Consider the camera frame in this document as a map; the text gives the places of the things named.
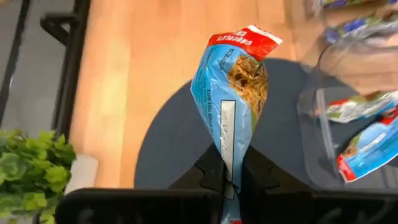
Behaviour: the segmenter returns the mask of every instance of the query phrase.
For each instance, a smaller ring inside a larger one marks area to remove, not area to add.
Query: green leaves
[[[54,131],[41,131],[38,138],[0,131],[0,218],[42,212],[40,222],[54,224],[75,159],[65,136],[56,138]]]

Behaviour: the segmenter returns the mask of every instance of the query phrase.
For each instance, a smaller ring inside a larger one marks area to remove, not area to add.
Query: red bag top
[[[260,61],[281,43],[282,39],[262,31],[254,25],[250,25],[235,33],[211,36],[207,47],[216,44],[230,44],[242,48],[249,55]]]

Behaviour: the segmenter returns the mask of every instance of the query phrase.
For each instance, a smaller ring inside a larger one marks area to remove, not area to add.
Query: clear plastic bin
[[[397,47],[380,48],[364,42],[340,41],[321,53],[297,107],[305,165],[316,187],[398,191],[398,159],[348,184],[338,173],[337,155],[375,122],[376,116],[340,124],[329,121],[325,113],[331,101],[377,90],[398,90],[397,58]]]
[[[396,7],[396,4],[387,4],[388,0],[374,0],[354,6],[324,8],[317,5],[319,1],[294,0],[290,3],[295,57],[308,72],[315,67],[322,51],[330,45],[326,30],[333,32],[349,21],[375,13],[380,16],[386,9]]]

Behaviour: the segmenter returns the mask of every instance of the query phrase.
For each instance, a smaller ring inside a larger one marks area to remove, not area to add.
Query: crinkled bag
[[[262,60],[281,42],[253,25],[213,35],[192,80],[193,98],[228,170],[223,224],[241,222],[241,166],[267,100]]]

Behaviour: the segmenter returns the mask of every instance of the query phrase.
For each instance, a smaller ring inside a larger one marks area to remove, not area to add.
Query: white pot
[[[72,162],[70,172],[72,177],[65,188],[65,194],[85,187],[94,187],[98,161],[87,155],[77,154],[76,160]],[[0,224],[8,224],[8,219],[1,219]],[[17,218],[17,224],[32,224],[32,218]]]

